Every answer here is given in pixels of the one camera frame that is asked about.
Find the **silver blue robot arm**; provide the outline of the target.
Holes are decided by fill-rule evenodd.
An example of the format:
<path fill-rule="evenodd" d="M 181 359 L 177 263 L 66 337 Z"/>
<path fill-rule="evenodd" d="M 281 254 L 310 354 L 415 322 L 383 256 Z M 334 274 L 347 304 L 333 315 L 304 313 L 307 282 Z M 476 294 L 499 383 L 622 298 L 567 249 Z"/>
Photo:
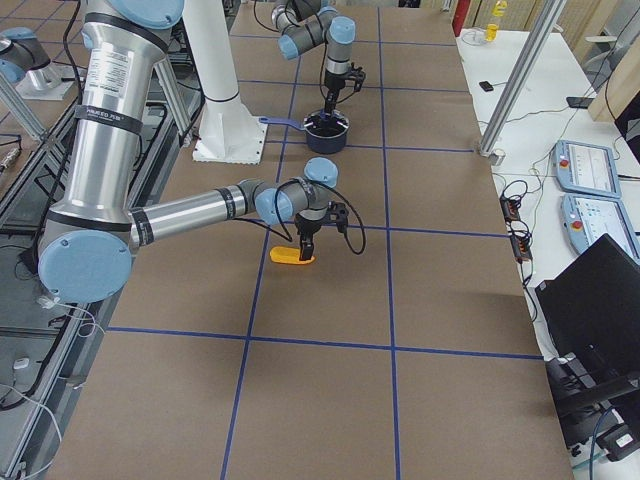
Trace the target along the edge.
<path fill-rule="evenodd" d="M 223 9 L 203 1 L 90 1 L 82 34 L 90 52 L 63 197 L 47 211 L 38 275 L 57 300 L 93 303 L 126 284 L 136 251 L 156 240 L 255 213 L 293 220 L 300 257 L 314 234 L 344 225 L 338 170 L 323 157 L 280 184 L 248 179 L 168 203 L 129 208 L 129 184 L 153 77 L 168 72 L 172 28 L 183 24 L 204 94 L 196 158 L 256 163 L 266 129 L 242 103 Z"/>
<path fill-rule="evenodd" d="M 280 34 L 279 49 L 287 60 L 320 45 L 326 48 L 323 82 L 327 93 L 322 117 L 334 114 L 348 81 L 355 92 L 361 90 L 366 73 L 351 61 L 356 37 L 353 19 L 341 15 L 328 1 L 276 1 L 271 21 Z"/>

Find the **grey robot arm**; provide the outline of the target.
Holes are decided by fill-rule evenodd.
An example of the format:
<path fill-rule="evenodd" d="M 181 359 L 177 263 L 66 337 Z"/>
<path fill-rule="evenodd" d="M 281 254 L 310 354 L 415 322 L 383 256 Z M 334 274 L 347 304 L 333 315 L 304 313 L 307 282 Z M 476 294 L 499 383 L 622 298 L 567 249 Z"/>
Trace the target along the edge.
<path fill-rule="evenodd" d="M 146 28 L 141 24 L 132 23 L 121 18 L 109 15 L 105 16 L 102 14 L 92 14 L 87 18 L 87 21 L 90 24 L 95 23 L 98 26 L 116 27 L 124 30 L 125 33 L 141 37 L 146 41 L 151 42 L 164 52 L 168 49 L 168 40 L 162 40 L 159 33 L 164 30 L 169 30 L 171 27 L 164 30 Z M 233 57 L 230 53 L 230 42 L 228 35 L 225 35 L 224 40 L 222 40 L 222 38 L 223 37 L 220 37 L 217 40 L 215 38 L 213 40 L 206 40 L 205 43 L 207 43 L 207 45 L 210 43 L 213 47 L 216 47 L 216 52 L 220 55 L 222 55 L 223 52 L 229 54 L 227 55 L 229 57 L 229 62 L 227 63 L 231 66 L 224 68 L 228 70 L 227 73 L 230 73 L 231 67 L 234 66 Z M 40 46 L 37 36 L 32 30 L 23 27 L 16 27 L 1 32 L 1 73 L 10 83 L 19 83 L 27 76 L 27 73 L 32 71 L 36 73 L 41 70 L 44 71 L 50 66 L 50 64 L 51 60 L 48 54 Z M 247 110 L 245 105 L 240 102 L 239 91 L 236 92 L 234 96 L 226 99 L 212 99 L 206 96 L 204 83 L 202 89 L 204 92 L 203 96 L 206 98 L 206 102 L 208 102 L 207 108 L 211 107 L 213 109 L 214 105 L 216 105 L 222 109 L 223 105 L 230 105 L 233 109 L 229 110 L 227 113 L 237 111 L 239 114 L 239 112 L 242 111 L 243 114 L 246 113 L 249 115 L 248 118 L 258 121 L 259 117 L 251 116 L 249 110 Z M 80 120 L 109 125 L 132 133 L 137 133 L 142 128 L 138 125 L 141 124 L 140 120 L 136 120 L 124 113 L 95 105 L 77 106 L 74 116 Z"/>

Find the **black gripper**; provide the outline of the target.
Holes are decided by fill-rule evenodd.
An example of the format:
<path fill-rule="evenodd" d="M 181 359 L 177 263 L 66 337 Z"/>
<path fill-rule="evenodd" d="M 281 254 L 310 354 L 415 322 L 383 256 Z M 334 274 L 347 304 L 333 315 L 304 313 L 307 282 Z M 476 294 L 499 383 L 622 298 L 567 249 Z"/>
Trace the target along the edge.
<path fill-rule="evenodd" d="M 308 218 L 302 213 L 294 217 L 294 224 L 300 237 L 300 260 L 311 260 L 314 253 L 313 236 L 325 225 L 333 225 L 338 232 L 346 235 L 349 210 L 342 202 L 330 201 L 328 207 L 320 211 L 316 218 Z"/>
<path fill-rule="evenodd" d="M 366 79 L 366 72 L 362 67 L 355 67 L 351 64 L 344 73 L 333 73 L 328 68 L 324 70 L 324 86 L 328 89 L 328 93 L 324 96 L 324 107 L 322 110 L 322 118 L 330 118 L 336 107 L 336 103 L 340 103 L 339 95 L 348 82 L 352 83 L 352 94 L 361 91 Z"/>

